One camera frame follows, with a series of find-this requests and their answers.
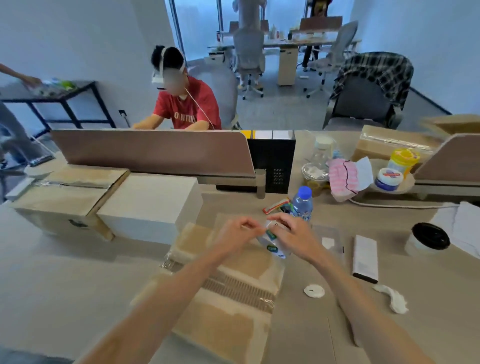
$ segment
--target cardboard box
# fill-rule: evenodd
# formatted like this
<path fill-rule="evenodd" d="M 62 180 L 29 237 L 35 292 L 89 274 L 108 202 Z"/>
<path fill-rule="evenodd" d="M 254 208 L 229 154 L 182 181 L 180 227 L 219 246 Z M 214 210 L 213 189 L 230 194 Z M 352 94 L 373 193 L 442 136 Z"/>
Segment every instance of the cardboard box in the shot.
<path fill-rule="evenodd" d="M 172 245 L 202 204 L 196 178 L 131 173 L 98 216 L 115 235 Z"/>
<path fill-rule="evenodd" d="M 351 160 L 357 162 L 363 157 L 389 160 L 395 149 L 412 148 L 420 154 L 417 168 L 433 155 L 441 143 L 441 139 L 421 133 L 365 125 Z"/>
<path fill-rule="evenodd" d="M 11 203 L 20 215 L 45 232 L 72 234 L 91 230 L 112 240 L 97 211 L 127 178 L 119 168 L 67 165 L 33 184 Z"/>
<path fill-rule="evenodd" d="M 159 273 L 132 305 L 148 297 L 157 284 L 211 246 L 227 216 L 215 229 L 188 224 L 167 255 Z M 264 356 L 284 260 L 252 239 L 241 252 L 226 260 L 195 295 L 173 332 L 223 362 L 260 364 Z"/>
<path fill-rule="evenodd" d="M 457 114 L 425 118 L 421 125 L 432 130 L 435 135 L 446 139 L 453 134 L 480 133 L 480 116 L 474 114 Z"/>

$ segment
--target plastic bottle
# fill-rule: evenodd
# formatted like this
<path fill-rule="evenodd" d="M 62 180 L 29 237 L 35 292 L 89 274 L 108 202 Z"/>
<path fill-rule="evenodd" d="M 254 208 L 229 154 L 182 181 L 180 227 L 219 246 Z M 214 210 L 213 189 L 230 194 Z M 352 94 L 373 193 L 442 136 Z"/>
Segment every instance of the plastic bottle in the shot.
<path fill-rule="evenodd" d="M 313 211 L 312 190 L 310 187 L 300 187 L 291 204 L 290 214 L 301 217 L 304 221 L 309 221 Z"/>

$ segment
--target yellow container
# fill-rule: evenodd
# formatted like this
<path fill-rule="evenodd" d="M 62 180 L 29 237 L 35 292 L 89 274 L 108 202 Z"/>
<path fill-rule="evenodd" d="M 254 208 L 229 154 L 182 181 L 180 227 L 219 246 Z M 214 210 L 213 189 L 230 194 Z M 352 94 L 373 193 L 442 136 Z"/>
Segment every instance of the yellow container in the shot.
<path fill-rule="evenodd" d="M 420 155 L 417 152 L 407 148 L 398 148 L 393 151 L 387 168 L 392 168 L 403 173 L 403 178 L 405 178 L 419 160 Z"/>

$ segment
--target metal table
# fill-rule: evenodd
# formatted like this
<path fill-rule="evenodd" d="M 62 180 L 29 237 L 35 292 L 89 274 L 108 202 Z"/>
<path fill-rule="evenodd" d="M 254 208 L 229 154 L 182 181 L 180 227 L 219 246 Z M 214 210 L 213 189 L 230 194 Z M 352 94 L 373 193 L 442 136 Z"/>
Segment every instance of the metal table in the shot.
<path fill-rule="evenodd" d="M 0 87 L 0 101 L 3 103 L 22 103 L 22 104 L 27 104 L 28 107 L 32 110 L 32 112 L 35 114 L 35 116 L 40 120 L 40 122 L 43 124 L 45 129 L 35 135 L 35 137 L 39 137 L 40 135 L 43 135 L 45 133 L 48 133 L 51 128 L 49 124 L 54 124 L 54 123 L 66 123 L 66 122 L 71 122 L 73 123 L 77 129 L 83 129 L 82 123 L 102 123 L 102 124 L 110 124 L 112 128 L 116 128 L 115 123 L 113 122 L 112 117 L 108 113 L 107 107 L 105 106 L 98 89 L 96 87 L 96 81 L 74 81 L 74 84 L 77 85 L 77 88 L 71 91 L 65 91 L 64 93 L 60 95 L 56 95 L 53 97 L 43 97 L 43 96 L 36 96 L 32 94 L 22 83 L 20 82 L 15 82 L 8 84 L 4 87 Z M 102 120 L 79 120 L 70 106 L 68 105 L 68 100 L 71 98 L 86 92 L 88 90 L 92 90 L 96 101 L 98 102 L 100 108 L 102 109 L 106 119 Z M 67 115 L 69 116 L 69 120 L 47 120 L 45 119 L 36 106 L 34 104 L 53 104 L 53 103 L 58 103 L 61 104 Z"/>

